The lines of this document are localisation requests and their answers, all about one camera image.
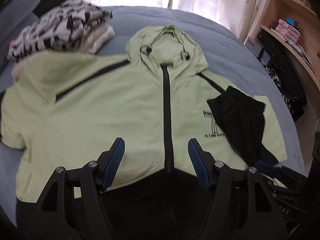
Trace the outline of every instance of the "black zipper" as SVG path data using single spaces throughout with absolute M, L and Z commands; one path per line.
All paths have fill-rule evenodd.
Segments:
M 163 72 L 163 132 L 164 132 L 164 169 L 167 174 L 173 170 L 173 144 L 171 132 L 170 78 L 168 65 L 161 64 Z
M 68 88 L 67 90 L 64 90 L 63 92 L 59 93 L 56 95 L 56 102 L 59 101 L 61 98 L 63 98 L 65 95 L 67 95 L 68 93 L 70 93 L 73 89 L 76 89 L 78 86 L 81 86 L 83 85 L 84 83 L 87 83 L 88 81 L 94 79 L 94 78 L 97 78 L 101 75 L 104 75 L 112 70 L 115 70 L 116 68 L 119 68 L 119 67 L 122 67 L 122 66 L 125 66 L 125 65 L 128 65 L 130 63 L 129 60 L 125 60 L 125 61 L 122 61 L 122 62 L 119 62 L 119 63 L 116 63 L 116 64 L 113 64 L 113 65 L 110 65 L 110 66 L 107 66 L 99 71 L 97 71 L 96 73 L 92 74 L 90 77 L 87 77 L 86 79 L 80 81 L 79 83 L 77 83 L 76 85 Z

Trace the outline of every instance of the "jacket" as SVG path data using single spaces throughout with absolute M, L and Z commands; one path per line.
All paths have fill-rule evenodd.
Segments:
M 19 200 L 36 202 L 56 167 L 80 168 L 117 137 L 125 141 L 125 152 L 110 190 L 164 169 L 196 175 L 188 155 L 191 138 L 215 160 L 247 168 L 207 103 L 220 95 L 210 81 L 224 90 L 235 85 L 208 70 L 197 43 L 172 25 L 146 27 L 125 51 L 105 57 L 42 53 L 7 89 L 2 142 L 25 148 Z M 284 139 L 271 104 L 265 96 L 254 99 L 266 105 L 262 143 L 283 161 Z

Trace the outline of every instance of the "jacket hood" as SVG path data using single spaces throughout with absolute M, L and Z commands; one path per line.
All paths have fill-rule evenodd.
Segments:
M 208 68 L 200 46 L 174 25 L 143 28 L 129 40 L 125 51 L 132 63 L 145 64 L 152 72 L 164 63 L 172 63 L 179 75 L 195 75 Z

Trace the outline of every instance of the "blue bedsheet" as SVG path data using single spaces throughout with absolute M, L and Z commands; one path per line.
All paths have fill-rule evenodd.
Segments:
M 149 7 L 111 7 L 116 36 L 98 55 L 124 53 L 128 40 L 147 25 L 176 25 L 201 46 L 212 72 L 222 75 L 249 95 L 269 98 L 278 118 L 288 160 L 282 164 L 306 174 L 294 122 L 282 96 L 254 55 L 223 26 L 201 16 L 181 11 Z M 12 66 L 0 76 L 0 91 L 12 84 Z M 15 174 L 21 152 L 0 144 L 0 205 L 15 222 Z

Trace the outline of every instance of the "jacket logo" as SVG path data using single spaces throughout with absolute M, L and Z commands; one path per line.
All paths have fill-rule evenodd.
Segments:
M 221 137 L 224 136 L 224 133 L 218 130 L 217 123 L 214 121 L 212 113 L 203 111 L 204 117 L 211 118 L 211 131 L 212 133 L 207 133 L 204 135 L 206 138 L 214 138 L 214 137 Z

